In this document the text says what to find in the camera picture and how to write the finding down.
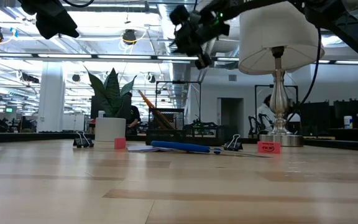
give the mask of lamp stem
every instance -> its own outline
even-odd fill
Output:
[[[275,68],[276,71],[273,73],[273,93],[270,99],[270,109],[274,112],[275,121],[273,131],[269,134],[278,134],[286,135],[291,134],[286,128],[287,119],[285,117],[288,111],[288,96],[285,92],[284,87],[284,74],[285,71],[282,69],[281,56],[284,49],[281,49],[281,54],[275,54],[274,50],[273,55],[275,56]]]

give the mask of red sticker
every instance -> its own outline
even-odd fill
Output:
[[[125,149],[125,148],[126,148],[125,138],[116,138],[114,140],[114,149]]]
[[[259,153],[281,153],[281,145],[279,142],[258,142]]]

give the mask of snake plant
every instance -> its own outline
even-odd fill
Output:
[[[134,79],[119,89],[118,73],[113,68],[104,83],[88,71],[91,87],[96,100],[103,108],[108,118],[128,119],[131,115],[131,96],[127,93],[134,86]]]

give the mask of white bottle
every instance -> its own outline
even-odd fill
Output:
[[[104,111],[98,111],[98,118],[102,118],[106,114]]]
[[[345,129],[352,129],[353,128],[353,117],[352,116],[343,117],[343,123],[344,123]]]

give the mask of black binder clip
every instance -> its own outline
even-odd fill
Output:
[[[242,149],[242,144],[241,142],[237,142],[237,140],[240,138],[239,134],[235,134],[233,135],[233,139],[231,140],[231,142],[227,142],[225,143],[225,145],[223,146],[224,150],[227,151],[238,151],[240,149]]]
[[[91,138],[85,137],[85,133],[83,131],[77,131],[77,134],[80,136],[80,138],[75,138],[73,146],[76,146],[77,148],[81,147],[93,147],[93,142]]]

